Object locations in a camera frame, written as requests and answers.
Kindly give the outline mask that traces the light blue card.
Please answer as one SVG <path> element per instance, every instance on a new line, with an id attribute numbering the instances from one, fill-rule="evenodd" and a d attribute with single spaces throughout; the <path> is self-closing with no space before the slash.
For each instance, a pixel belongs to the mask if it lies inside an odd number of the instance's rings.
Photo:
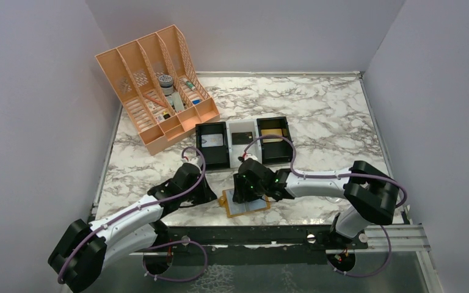
<path id="1" fill-rule="evenodd" d="M 264 211 L 270 208 L 267 196 L 245 203 L 247 212 Z"/>

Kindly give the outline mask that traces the tan leather card holder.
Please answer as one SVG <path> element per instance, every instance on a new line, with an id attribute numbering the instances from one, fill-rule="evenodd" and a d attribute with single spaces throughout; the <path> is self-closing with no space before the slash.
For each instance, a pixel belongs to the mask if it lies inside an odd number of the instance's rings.
<path id="1" fill-rule="evenodd" d="M 234 189 L 227 189 L 222 191 L 222 196 L 218 199 L 219 206 L 224 207 L 228 218 L 237 217 L 240 215 L 251 214 L 254 212 L 247 212 L 245 208 L 245 203 L 235 203 L 234 199 Z"/>

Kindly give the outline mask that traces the white silver card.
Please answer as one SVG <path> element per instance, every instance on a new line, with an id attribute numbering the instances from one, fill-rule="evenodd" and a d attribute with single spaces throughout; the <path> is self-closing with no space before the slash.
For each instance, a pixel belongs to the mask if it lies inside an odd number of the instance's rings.
<path id="1" fill-rule="evenodd" d="M 223 134 L 205 134 L 200 136 L 201 146 L 207 147 L 222 147 L 224 146 Z"/>

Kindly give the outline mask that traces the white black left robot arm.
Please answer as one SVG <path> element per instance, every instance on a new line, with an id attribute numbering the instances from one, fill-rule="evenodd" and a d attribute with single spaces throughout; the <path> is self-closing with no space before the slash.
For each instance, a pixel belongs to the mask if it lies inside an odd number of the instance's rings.
<path id="1" fill-rule="evenodd" d="M 167 240 L 162 219 L 184 202 L 190 207 L 217 199 L 200 168 L 184 163 L 174 176 L 150 188 L 140 200 L 115 214 L 90 223 L 72 222 L 48 264 L 72 292 L 93 284 L 102 270 L 126 255 Z"/>

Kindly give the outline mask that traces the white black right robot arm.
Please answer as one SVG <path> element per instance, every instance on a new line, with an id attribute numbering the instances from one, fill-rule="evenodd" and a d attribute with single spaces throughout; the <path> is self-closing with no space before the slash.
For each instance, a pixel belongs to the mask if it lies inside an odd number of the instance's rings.
<path id="1" fill-rule="evenodd" d="M 335 219 L 333 232 L 354 238 L 367 226 L 390 225 L 402 189 L 395 180 L 365 161 L 349 168 L 324 172 L 276 171 L 254 159 L 246 159 L 233 176 L 235 203 L 271 197 L 275 201 L 302 197 L 342 198 L 350 207 Z"/>

